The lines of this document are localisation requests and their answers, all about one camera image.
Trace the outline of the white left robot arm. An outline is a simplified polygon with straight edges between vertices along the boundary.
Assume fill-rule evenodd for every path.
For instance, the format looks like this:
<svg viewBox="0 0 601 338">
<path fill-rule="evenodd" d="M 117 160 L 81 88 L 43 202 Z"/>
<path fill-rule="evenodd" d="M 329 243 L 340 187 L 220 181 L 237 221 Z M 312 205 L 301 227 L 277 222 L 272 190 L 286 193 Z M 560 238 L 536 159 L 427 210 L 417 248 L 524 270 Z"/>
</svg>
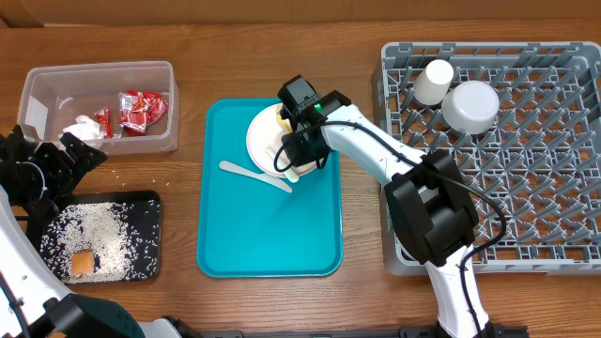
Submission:
<svg viewBox="0 0 601 338">
<path fill-rule="evenodd" d="M 43 262 L 33 239 L 72 201 L 106 155 L 71 133 L 43 143 L 18 124 L 1 139 L 1 334 L 4 337 L 182 336 L 172 317 L 138 322 L 121 305 L 72 292 Z"/>
</svg>

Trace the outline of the white round plate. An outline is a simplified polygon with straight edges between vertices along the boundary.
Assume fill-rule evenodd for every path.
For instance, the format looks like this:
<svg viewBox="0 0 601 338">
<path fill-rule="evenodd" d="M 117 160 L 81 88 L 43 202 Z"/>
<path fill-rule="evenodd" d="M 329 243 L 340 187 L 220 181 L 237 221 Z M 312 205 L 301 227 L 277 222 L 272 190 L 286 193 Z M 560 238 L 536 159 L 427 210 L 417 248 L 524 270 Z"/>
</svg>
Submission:
<svg viewBox="0 0 601 338">
<path fill-rule="evenodd" d="M 279 104 L 282 103 L 268 106 L 252 120 L 246 134 L 246 147 L 252 162 L 260 170 L 274 177 L 285 178 L 284 173 L 274 169 L 274 161 L 264 152 L 269 146 L 276 153 L 282 145 L 281 138 L 288 134 L 276 122 Z"/>
</svg>

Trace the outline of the orange food cube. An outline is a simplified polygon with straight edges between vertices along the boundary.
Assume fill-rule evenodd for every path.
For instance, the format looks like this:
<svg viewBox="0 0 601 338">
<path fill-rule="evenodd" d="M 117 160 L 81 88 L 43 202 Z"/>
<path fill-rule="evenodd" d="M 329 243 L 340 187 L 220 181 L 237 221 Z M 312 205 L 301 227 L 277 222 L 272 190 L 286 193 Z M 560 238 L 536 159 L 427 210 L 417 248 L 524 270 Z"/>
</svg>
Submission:
<svg viewBox="0 0 601 338">
<path fill-rule="evenodd" d="M 92 251 L 80 251 L 71 257 L 71 274 L 83 276 L 91 274 L 95 269 L 95 256 Z"/>
</svg>

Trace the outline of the red snack wrapper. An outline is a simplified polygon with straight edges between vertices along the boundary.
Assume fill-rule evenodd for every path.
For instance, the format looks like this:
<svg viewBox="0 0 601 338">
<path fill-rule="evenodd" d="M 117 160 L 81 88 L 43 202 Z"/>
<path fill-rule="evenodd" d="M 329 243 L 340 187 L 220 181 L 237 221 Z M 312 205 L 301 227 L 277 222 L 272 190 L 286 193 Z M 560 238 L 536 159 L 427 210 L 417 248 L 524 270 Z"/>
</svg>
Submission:
<svg viewBox="0 0 601 338">
<path fill-rule="evenodd" d="M 154 91 L 120 92 L 119 106 L 119 125 L 129 136 L 144 135 L 168 110 L 165 94 Z"/>
</svg>

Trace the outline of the red ketchup packet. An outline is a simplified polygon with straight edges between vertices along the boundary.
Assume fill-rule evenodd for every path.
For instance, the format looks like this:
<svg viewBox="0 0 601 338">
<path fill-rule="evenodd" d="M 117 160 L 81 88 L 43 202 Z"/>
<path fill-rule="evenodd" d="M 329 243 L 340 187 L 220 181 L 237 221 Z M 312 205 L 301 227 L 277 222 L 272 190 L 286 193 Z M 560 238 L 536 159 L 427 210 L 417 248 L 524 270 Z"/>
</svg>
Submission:
<svg viewBox="0 0 601 338">
<path fill-rule="evenodd" d="M 97 123 L 100 126 L 100 131 L 103 134 L 105 139 L 111 138 L 113 136 L 110 124 L 110 111 L 107 107 L 99 109 L 94 117 L 97 120 Z"/>
</svg>

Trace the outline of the yellow plastic spoon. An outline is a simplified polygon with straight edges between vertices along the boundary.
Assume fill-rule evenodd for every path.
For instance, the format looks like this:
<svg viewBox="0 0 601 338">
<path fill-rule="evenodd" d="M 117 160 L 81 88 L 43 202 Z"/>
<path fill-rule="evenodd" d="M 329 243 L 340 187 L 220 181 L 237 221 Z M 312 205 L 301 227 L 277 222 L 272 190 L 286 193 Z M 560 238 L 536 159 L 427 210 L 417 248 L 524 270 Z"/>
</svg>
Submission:
<svg viewBox="0 0 601 338">
<path fill-rule="evenodd" d="M 277 109 L 276 109 L 276 122 L 277 124 L 282 128 L 282 130 L 285 133 L 291 133 L 293 130 L 290 126 L 290 123 L 287 119 L 282 118 L 282 109 L 284 108 L 284 106 L 282 104 L 279 104 Z"/>
</svg>

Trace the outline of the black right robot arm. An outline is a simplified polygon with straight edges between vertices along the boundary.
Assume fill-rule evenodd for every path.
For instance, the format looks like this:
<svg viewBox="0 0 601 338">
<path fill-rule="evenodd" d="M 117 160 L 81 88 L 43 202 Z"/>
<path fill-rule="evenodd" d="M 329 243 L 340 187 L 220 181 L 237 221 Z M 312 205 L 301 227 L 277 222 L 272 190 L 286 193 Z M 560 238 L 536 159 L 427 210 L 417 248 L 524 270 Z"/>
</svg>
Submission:
<svg viewBox="0 0 601 338">
<path fill-rule="evenodd" d="M 438 331 L 450 337 L 487 337 L 492 325 L 471 265 L 478 214 L 455 161 L 444 151 L 425 154 L 405 146 L 365 119 L 337 91 L 283 88 L 282 118 L 292 132 L 281 150 L 290 165 L 323 168 L 343 153 L 381 184 L 393 231 L 424 265 L 439 305 Z"/>
</svg>

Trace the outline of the grey small bowl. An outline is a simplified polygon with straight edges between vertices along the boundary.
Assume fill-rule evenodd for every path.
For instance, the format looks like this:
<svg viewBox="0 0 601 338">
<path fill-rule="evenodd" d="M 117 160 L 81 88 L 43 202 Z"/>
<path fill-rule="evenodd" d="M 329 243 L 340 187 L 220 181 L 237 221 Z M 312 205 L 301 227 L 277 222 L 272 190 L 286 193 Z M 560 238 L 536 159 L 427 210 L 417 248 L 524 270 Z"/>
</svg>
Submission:
<svg viewBox="0 0 601 338">
<path fill-rule="evenodd" d="M 445 122 L 453 130 L 468 134 L 480 134 L 491 128 L 499 108 L 496 91 L 480 81 L 459 84 L 441 103 Z"/>
</svg>

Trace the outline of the white paper cup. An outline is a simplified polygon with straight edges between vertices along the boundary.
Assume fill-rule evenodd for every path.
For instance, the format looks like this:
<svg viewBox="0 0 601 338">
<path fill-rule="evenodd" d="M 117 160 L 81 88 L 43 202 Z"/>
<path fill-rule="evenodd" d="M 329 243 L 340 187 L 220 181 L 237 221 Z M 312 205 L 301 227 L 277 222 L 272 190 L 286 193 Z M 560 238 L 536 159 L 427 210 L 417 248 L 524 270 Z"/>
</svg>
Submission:
<svg viewBox="0 0 601 338">
<path fill-rule="evenodd" d="M 449 62 L 442 59 L 431 61 L 414 83 L 414 98 L 423 105 L 441 103 L 454 75 L 455 70 Z"/>
</svg>

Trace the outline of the white napkin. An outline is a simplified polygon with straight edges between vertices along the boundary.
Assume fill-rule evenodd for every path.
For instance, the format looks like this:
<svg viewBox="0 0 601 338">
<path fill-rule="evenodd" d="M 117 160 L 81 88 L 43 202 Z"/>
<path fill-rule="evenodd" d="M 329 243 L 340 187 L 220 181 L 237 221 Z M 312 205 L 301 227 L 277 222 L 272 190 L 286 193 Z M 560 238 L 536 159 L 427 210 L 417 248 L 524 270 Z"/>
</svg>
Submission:
<svg viewBox="0 0 601 338">
<path fill-rule="evenodd" d="M 106 136 L 106 132 L 101 129 L 100 124 L 87 115 L 77 116 L 75 124 L 67 126 L 62 131 L 83 141 L 101 140 Z"/>
</svg>

